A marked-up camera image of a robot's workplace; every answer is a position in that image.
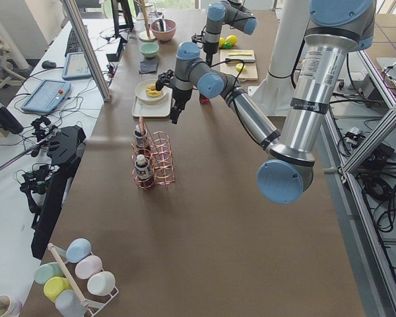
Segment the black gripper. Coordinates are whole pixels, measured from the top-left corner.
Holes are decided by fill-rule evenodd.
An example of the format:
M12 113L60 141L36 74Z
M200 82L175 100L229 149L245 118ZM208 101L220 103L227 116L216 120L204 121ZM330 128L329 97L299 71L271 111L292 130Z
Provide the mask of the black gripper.
M191 99L192 90L182 90L178 88L172 89L172 97L174 99L174 105L171 107L171 121L173 124L178 123L178 118L181 112L185 109L186 103Z

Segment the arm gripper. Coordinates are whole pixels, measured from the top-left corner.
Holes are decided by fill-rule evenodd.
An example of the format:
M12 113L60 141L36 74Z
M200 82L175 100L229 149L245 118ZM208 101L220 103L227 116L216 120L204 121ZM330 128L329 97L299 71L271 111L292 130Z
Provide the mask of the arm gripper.
M214 56L214 52L205 52L205 62L208 66L212 66L213 65L213 56Z

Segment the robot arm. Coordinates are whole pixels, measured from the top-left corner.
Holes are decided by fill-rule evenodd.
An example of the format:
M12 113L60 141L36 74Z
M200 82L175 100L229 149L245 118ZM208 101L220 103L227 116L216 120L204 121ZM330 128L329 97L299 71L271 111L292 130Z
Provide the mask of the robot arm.
M279 204L296 201L312 182L312 149L345 56L372 44L375 9L373 1L310 1L306 5L309 21L303 39L308 51L282 129L273 125L234 76L211 69L201 59L197 44L181 43L168 81L175 100L171 121L177 122L194 88L207 98L223 97L270 156L257 173L261 193Z
M242 1L215 1L209 4L206 25L201 33L201 43L208 66L213 64L213 55L218 51L223 25L229 25L244 34L252 35L257 19L244 7Z

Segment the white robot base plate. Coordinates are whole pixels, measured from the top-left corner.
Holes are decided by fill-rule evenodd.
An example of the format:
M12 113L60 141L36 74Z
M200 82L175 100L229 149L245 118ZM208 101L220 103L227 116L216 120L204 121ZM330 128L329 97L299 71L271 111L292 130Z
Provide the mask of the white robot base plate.
M247 88L251 99L267 116L286 116L290 110L294 89L290 83L285 86L261 83Z

